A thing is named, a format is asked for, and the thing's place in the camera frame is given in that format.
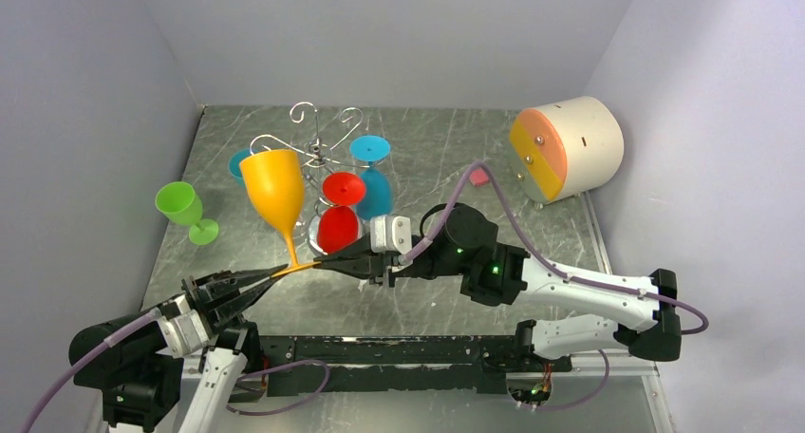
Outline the red plastic wine glass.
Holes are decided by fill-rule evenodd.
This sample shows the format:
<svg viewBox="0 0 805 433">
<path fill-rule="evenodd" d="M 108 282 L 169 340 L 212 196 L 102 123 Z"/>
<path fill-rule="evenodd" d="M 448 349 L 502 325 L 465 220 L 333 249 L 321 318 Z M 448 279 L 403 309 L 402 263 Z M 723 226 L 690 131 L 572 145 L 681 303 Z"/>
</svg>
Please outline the red plastic wine glass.
<svg viewBox="0 0 805 433">
<path fill-rule="evenodd" d="M 358 239 L 359 218 L 353 206 L 365 196 L 365 185 L 355 174 L 336 172 L 327 176 L 322 192 L 334 204 L 320 217 L 316 241 L 325 254 L 334 254 Z"/>
</svg>

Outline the green plastic wine glass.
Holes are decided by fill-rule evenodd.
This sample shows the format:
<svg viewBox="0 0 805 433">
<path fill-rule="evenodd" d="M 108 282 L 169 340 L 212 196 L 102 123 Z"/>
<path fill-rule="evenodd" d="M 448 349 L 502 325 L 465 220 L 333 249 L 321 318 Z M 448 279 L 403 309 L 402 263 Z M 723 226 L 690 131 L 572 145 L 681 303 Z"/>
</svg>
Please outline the green plastic wine glass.
<svg viewBox="0 0 805 433">
<path fill-rule="evenodd" d="M 218 223 L 203 217 L 202 201 L 188 182 L 162 186 L 155 196 L 155 206 L 171 222 L 186 227 L 189 240 L 197 246 L 210 244 L 218 237 Z"/>
</svg>

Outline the orange plastic wine glass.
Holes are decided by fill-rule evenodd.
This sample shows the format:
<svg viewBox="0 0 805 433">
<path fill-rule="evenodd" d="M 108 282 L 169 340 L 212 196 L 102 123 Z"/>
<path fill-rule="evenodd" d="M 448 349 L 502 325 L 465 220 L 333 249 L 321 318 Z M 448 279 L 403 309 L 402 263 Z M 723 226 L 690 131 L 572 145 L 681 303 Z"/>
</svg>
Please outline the orange plastic wine glass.
<svg viewBox="0 0 805 433">
<path fill-rule="evenodd" d="M 252 154 L 239 164 L 254 210 L 285 241 L 290 264 L 279 275 L 309 270 L 316 262 L 300 262 L 294 228 L 305 203 L 305 182 L 297 153 L 274 149 Z"/>
</svg>

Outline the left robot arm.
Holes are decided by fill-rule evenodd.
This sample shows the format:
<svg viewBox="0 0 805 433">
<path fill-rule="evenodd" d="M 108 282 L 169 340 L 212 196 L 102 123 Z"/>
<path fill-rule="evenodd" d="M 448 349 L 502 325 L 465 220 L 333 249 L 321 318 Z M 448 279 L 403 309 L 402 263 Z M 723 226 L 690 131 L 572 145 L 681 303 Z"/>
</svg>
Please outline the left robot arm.
<svg viewBox="0 0 805 433">
<path fill-rule="evenodd" d="M 266 362 L 257 325 L 243 314 L 286 268 L 187 277 L 179 293 L 149 310 L 81 330 L 68 351 L 74 384 L 101 392 L 109 426 L 154 432 L 180 399 L 186 359 L 199 352 L 202 386 L 190 428 L 209 431 L 236 379 Z"/>
</svg>

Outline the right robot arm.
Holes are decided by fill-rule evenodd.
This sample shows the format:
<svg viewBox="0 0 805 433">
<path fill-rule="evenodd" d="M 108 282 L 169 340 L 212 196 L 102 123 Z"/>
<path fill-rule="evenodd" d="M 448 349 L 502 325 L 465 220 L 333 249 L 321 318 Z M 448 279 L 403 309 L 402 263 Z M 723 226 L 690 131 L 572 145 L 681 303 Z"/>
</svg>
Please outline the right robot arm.
<svg viewBox="0 0 805 433">
<path fill-rule="evenodd" d="M 527 293 L 575 311 L 571 318 L 520 326 L 523 338 L 514 342 L 512 355 L 525 370 L 597 349 L 624 349 L 653 362 L 679 359 L 683 334 L 673 303 L 674 272 L 617 276 L 578 269 L 498 242 L 497 225 L 468 205 L 448 210 L 440 204 L 431 212 L 444 223 L 433 242 L 410 262 L 401 260 L 402 251 L 424 242 L 424 235 L 411 235 L 403 216 L 378 216 L 368 234 L 341 251 L 316 257 L 316 266 L 388 287 L 400 278 L 458 276 L 460 293 L 484 306 L 512 305 Z"/>
</svg>

